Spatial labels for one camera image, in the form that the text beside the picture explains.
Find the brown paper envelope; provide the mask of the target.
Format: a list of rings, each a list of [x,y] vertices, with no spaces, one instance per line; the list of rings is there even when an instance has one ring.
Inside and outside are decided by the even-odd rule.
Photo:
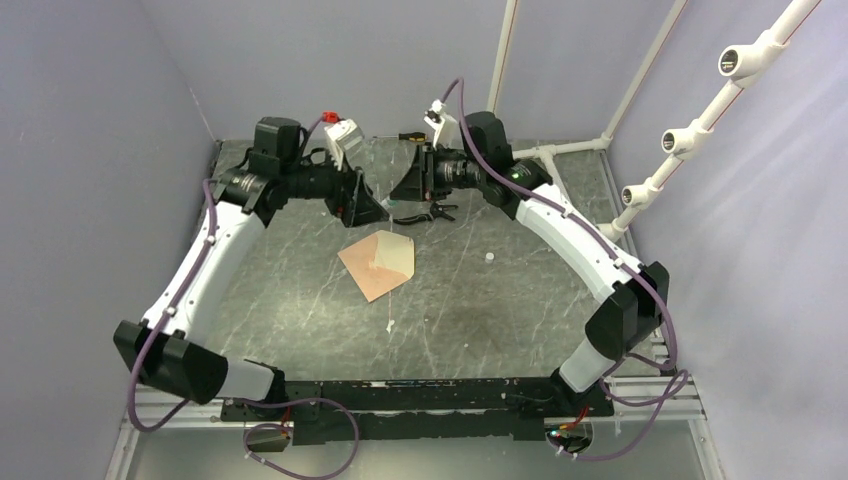
[[[412,238],[379,230],[338,252],[368,302],[409,281],[415,273]]]

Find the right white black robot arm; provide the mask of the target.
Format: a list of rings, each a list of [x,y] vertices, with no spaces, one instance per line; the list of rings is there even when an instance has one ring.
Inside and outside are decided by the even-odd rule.
[[[503,123],[492,112],[457,121],[434,105],[424,120],[433,139],[417,147],[391,199],[434,203],[455,190],[476,189],[544,241],[598,302],[581,343],[552,375],[555,409],[578,413],[589,402],[589,389],[663,324],[667,271],[658,263],[642,263],[590,224],[546,167],[513,153]]]

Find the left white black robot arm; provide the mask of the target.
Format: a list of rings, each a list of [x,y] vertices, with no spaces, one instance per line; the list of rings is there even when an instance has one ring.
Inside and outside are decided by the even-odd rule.
[[[327,122],[326,146],[314,160],[298,121],[264,117],[237,166],[204,187],[207,212],[186,258],[161,296],[137,322],[123,321],[113,341],[143,384],[206,404],[248,399],[264,420],[287,406],[285,375],[258,362],[228,359],[206,348],[223,295],[252,245],[291,200],[320,200],[345,227],[388,219],[361,168],[346,153],[364,136],[352,119]]]

